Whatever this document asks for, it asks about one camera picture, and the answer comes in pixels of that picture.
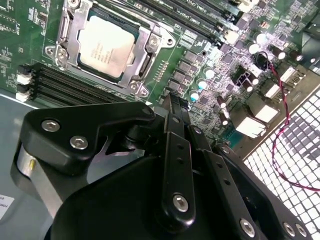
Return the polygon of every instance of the cpu socket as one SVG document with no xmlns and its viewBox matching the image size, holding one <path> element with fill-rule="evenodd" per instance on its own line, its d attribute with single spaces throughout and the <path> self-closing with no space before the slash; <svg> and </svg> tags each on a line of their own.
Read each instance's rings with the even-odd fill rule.
<svg viewBox="0 0 320 240">
<path fill-rule="evenodd" d="M 75 75 L 146 98 L 155 58 L 175 45 L 170 27 L 117 0 L 64 0 L 56 45 L 45 53 Z"/>
</svg>

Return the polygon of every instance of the capacitor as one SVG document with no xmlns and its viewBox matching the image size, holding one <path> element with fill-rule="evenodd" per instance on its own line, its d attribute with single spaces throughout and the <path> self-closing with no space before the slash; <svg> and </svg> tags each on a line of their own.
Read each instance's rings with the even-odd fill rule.
<svg viewBox="0 0 320 240">
<path fill-rule="evenodd" d="M 198 88 L 200 90 L 206 89 L 208 84 L 206 82 L 206 80 L 204 80 L 203 78 L 200 78 L 196 81 L 196 84 L 198 85 Z"/>
<path fill-rule="evenodd" d="M 244 81 L 242 85 L 248 93 L 252 92 L 252 90 L 254 89 L 248 81 Z"/>
<path fill-rule="evenodd" d="M 304 56 L 300 52 L 298 52 L 297 50 L 292 50 L 289 53 L 289 56 L 290 56 L 290 58 L 292 58 L 293 60 L 295 60 L 297 62 L 300 62 L 304 59 Z"/>
<path fill-rule="evenodd" d="M 259 83 L 259 79 L 252 73 L 247 75 L 247 79 L 252 83 L 252 85 L 257 85 Z"/>
<path fill-rule="evenodd" d="M 262 45 L 266 44 L 268 42 L 268 37 L 266 34 L 258 31 L 253 35 L 254 40 L 256 41 L 257 44 Z"/>
<path fill-rule="evenodd" d="M 280 48 L 276 46 L 271 46 L 271 52 L 275 55 L 279 60 L 282 60 L 286 57 L 286 53 L 282 51 Z"/>
<path fill-rule="evenodd" d="M 215 76 L 215 71 L 211 67 L 206 67 L 203 70 L 206 79 L 212 79 Z"/>
<path fill-rule="evenodd" d="M 263 54 L 259 54 L 256 57 L 256 66 L 263 70 L 263 71 L 267 71 L 269 70 L 269 67 L 271 65 L 271 62 L 267 59 L 267 57 Z"/>
<path fill-rule="evenodd" d="M 199 99 L 199 93 L 198 93 L 197 90 L 192 89 L 192 90 L 189 92 L 189 94 L 190 94 L 190 98 L 191 98 L 191 101 L 192 101 L 192 102 L 195 102 L 195 101 L 197 101 L 197 100 Z"/>
<path fill-rule="evenodd" d="M 228 125 L 228 119 L 226 118 L 226 116 L 222 112 L 219 113 L 219 118 L 220 118 L 221 124 L 223 126 Z"/>
<path fill-rule="evenodd" d="M 227 104 L 225 103 L 225 100 L 223 99 L 222 96 L 218 96 L 216 98 L 216 101 L 219 104 L 220 108 L 222 108 L 222 109 L 224 109 L 227 106 Z"/>
<path fill-rule="evenodd" d="M 250 54 L 256 54 L 257 52 L 259 52 L 260 47 L 258 44 L 254 43 L 253 41 L 248 42 L 248 44 L 246 45 L 246 49 L 248 49 Z"/>
</svg>

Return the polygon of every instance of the electrolytic capacitor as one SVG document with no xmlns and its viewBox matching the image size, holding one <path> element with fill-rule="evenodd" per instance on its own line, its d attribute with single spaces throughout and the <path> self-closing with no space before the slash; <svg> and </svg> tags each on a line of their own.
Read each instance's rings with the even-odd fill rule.
<svg viewBox="0 0 320 240">
<path fill-rule="evenodd" d="M 282 51 L 280 48 L 276 46 L 271 46 L 271 52 L 275 55 L 279 60 L 282 60 L 286 57 L 286 53 Z"/>
<path fill-rule="evenodd" d="M 244 81 L 242 85 L 248 93 L 252 92 L 254 89 L 248 81 Z"/>
<path fill-rule="evenodd" d="M 289 56 L 290 56 L 290 58 L 292 58 L 293 60 L 295 60 L 297 62 L 300 62 L 304 59 L 304 56 L 300 52 L 298 52 L 297 50 L 292 50 L 289 53 Z"/>
<path fill-rule="evenodd" d="M 206 67 L 203 73 L 206 79 L 212 79 L 215 76 L 215 71 L 211 67 Z"/>
<path fill-rule="evenodd" d="M 204 80 L 203 78 L 200 78 L 196 81 L 196 84 L 198 85 L 198 88 L 200 90 L 206 89 L 208 84 L 206 82 L 206 80 Z"/>
<path fill-rule="evenodd" d="M 219 104 L 220 108 L 222 108 L 222 109 L 224 109 L 227 106 L 227 104 L 225 103 L 225 100 L 223 99 L 222 96 L 218 96 L 216 98 L 216 101 Z"/>
<path fill-rule="evenodd" d="M 248 44 L 246 45 L 246 49 L 248 49 L 250 54 L 256 54 L 257 52 L 259 52 L 260 47 L 258 44 L 254 43 L 253 41 L 248 42 Z"/>
<path fill-rule="evenodd" d="M 266 44 L 268 42 L 268 37 L 266 34 L 258 31 L 253 35 L 254 40 L 256 41 L 257 44 Z"/>
<path fill-rule="evenodd" d="M 226 118 L 226 116 L 222 112 L 219 113 L 219 118 L 220 118 L 221 124 L 223 126 L 228 125 L 228 119 Z"/>
<path fill-rule="evenodd" d="M 247 75 L 247 79 L 252 83 L 252 85 L 257 85 L 259 83 L 259 79 L 252 73 Z"/>
<path fill-rule="evenodd" d="M 192 102 L 195 102 L 195 101 L 197 101 L 197 100 L 199 99 L 199 93 L 198 93 L 197 90 L 192 89 L 192 90 L 189 92 L 189 94 L 190 94 L 190 98 L 191 98 L 191 101 L 192 101 Z"/>
</svg>

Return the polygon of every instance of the chip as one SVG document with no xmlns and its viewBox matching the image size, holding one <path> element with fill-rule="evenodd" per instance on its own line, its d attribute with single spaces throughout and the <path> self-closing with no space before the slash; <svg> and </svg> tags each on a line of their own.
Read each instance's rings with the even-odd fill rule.
<svg viewBox="0 0 320 240">
<path fill-rule="evenodd" d="M 173 74 L 173 78 L 174 80 L 177 80 L 178 82 L 182 82 L 184 79 L 185 79 L 186 75 L 176 71 L 174 74 Z"/>
<path fill-rule="evenodd" d="M 198 56 L 196 54 L 194 54 L 190 51 L 187 51 L 183 58 L 186 59 L 187 61 L 193 63 L 197 59 L 197 57 Z"/>
<path fill-rule="evenodd" d="M 261 8 L 261 9 L 264 9 L 264 8 L 267 6 L 267 4 L 266 4 L 265 1 L 260 1 L 257 6 L 258 6 L 259 8 Z"/>
<path fill-rule="evenodd" d="M 168 87 L 171 88 L 172 90 L 178 91 L 180 84 L 171 80 Z"/>
<path fill-rule="evenodd" d="M 230 55 L 225 55 L 223 58 L 222 58 L 222 61 L 224 62 L 224 63 L 226 63 L 226 64 L 229 64 L 229 63 L 231 63 L 232 62 L 232 56 L 230 56 Z"/>
<path fill-rule="evenodd" d="M 135 57 L 135 36 L 97 16 L 89 19 L 78 41 L 81 63 L 114 78 L 119 78 Z"/>
<path fill-rule="evenodd" d="M 233 90 L 234 89 L 234 85 L 232 85 L 231 83 L 229 83 L 228 84 L 228 86 L 226 86 L 226 89 L 228 90 L 228 91 L 231 91 L 231 90 Z"/>
<path fill-rule="evenodd" d="M 208 119 L 208 118 L 205 118 L 205 119 L 203 119 L 202 123 L 203 124 L 209 124 L 209 123 L 211 123 L 211 120 Z"/>
<path fill-rule="evenodd" d="M 189 72 L 189 70 L 191 69 L 191 66 L 190 66 L 188 63 L 182 61 L 182 62 L 180 62 L 178 68 L 179 68 L 181 71 L 187 73 L 187 72 Z"/>
<path fill-rule="evenodd" d="M 256 29 L 257 27 L 259 27 L 259 25 L 260 25 L 260 22 L 255 20 L 255 19 L 253 19 L 249 24 L 249 28 L 251 30 L 253 30 L 253 29 Z"/>
<path fill-rule="evenodd" d="M 234 47 L 236 49 L 241 50 L 241 49 L 243 49 L 245 47 L 245 43 L 243 41 L 237 41 L 236 44 L 234 45 Z"/>
<path fill-rule="evenodd" d="M 205 96 L 201 97 L 200 100 L 199 100 L 199 102 L 200 102 L 201 104 L 207 104 L 208 101 L 209 101 L 209 99 L 206 98 Z"/>
<path fill-rule="evenodd" d="M 229 52 L 230 49 L 231 49 L 231 46 L 224 43 L 224 44 L 222 44 L 220 51 L 226 54 L 227 52 Z"/>
</svg>

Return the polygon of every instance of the screw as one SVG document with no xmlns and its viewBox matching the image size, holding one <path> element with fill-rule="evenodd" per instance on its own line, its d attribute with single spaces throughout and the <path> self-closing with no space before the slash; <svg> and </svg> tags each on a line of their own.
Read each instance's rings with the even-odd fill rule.
<svg viewBox="0 0 320 240">
<path fill-rule="evenodd" d="M 222 146 L 221 149 L 225 154 L 229 154 L 230 153 L 229 149 L 226 148 L 225 146 Z"/>
<path fill-rule="evenodd" d="M 284 222 L 283 227 L 291 237 L 294 237 L 296 235 L 294 229 L 288 223 Z"/>
<path fill-rule="evenodd" d="M 201 134 L 201 130 L 199 128 L 195 127 L 194 130 L 197 134 Z"/>
<path fill-rule="evenodd" d="M 47 132 L 51 132 L 51 133 L 54 133 L 56 131 L 58 131 L 60 129 L 60 125 L 59 123 L 57 123 L 56 121 L 54 120 L 44 120 L 42 123 L 41 123 L 41 127 L 47 131 Z"/>
<path fill-rule="evenodd" d="M 70 145 L 74 149 L 84 150 L 88 147 L 88 141 L 84 136 L 73 136 L 70 139 Z"/>
<path fill-rule="evenodd" d="M 138 86 L 135 83 L 131 84 L 131 86 L 130 86 L 130 89 L 132 89 L 132 90 L 137 90 L 137 88 L 138 88 Z"/>
<path fill-rule="evenodd" d="M 245 220 L 244 218 L 241 218 L 240 225 L 242 230 L 250 237 L 253 238 L 256 235 L 254 227 L 251 225 L 250 222 Z"/>
<path fill-rule="evenodd" d="M 189 204 L 187 200 L 179 194 L 173 196 L 173 204 L 180 212 L 185 213 L 188 211 Z"/>
<path fill-rule="evenodd" d="M 142 90 L 142 91 L 141 91 L 141 95 L 145 97 L 145 96 L 148 95 L 148 92 L 147 92 L 146 90 Z"/>
<path fill-rule="evenodd" d="M 307 237 L 306 230 L 298 223 L 296 223 L 295 226 L 298 229 L 299 233 L 306 238 Z"/>
<path fill-rule="evenodd" d="M 151 36 L 150 38 L 149 38 L 149 44 L 150 44 L 150 46 L 152 46 L 152 47 L 158 47 L 159 46 L 159 43 L 160 43 L 160 41 L 159 41 L 159 38 L 157 38 L 156 36 Z"/>
<path fill-rule="evenodd" d="M 63 48 L 59 49 L 58 51 L 58 58 L 60 61 L 63 61 L 67 58 L 68 54 L 67 51 Z"/>
<path fill-rule="evenodd" d="M 71 9 L 76 9 L 80 5 L 80 0 L 68 0 L 68 5 Z"/>
</svg>

